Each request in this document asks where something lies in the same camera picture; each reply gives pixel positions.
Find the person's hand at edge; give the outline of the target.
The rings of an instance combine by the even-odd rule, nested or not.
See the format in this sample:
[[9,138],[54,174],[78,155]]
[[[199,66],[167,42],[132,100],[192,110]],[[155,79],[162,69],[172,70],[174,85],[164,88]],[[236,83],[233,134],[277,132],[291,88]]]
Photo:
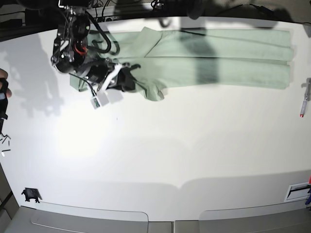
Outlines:
[[8,73],[0,69],[0,92],[5,94],[7,98],[10,98],[12,96],[12,91],[8,88]]

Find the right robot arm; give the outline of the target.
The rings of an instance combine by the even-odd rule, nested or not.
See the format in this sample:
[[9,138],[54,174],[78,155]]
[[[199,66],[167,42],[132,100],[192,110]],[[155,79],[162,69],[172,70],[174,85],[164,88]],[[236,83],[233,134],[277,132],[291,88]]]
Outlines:
[[54,40],[51,65],[60,73],[70,75],[70,84],[78,91],[89,89],[93,96],[106,89],[131,92],[136,88],[133,78],[124,71],[129,63],[118,63],[107,57],[113,42],[88,12],[92,0],[60,0],[58,11],[65,22],[59,25]]

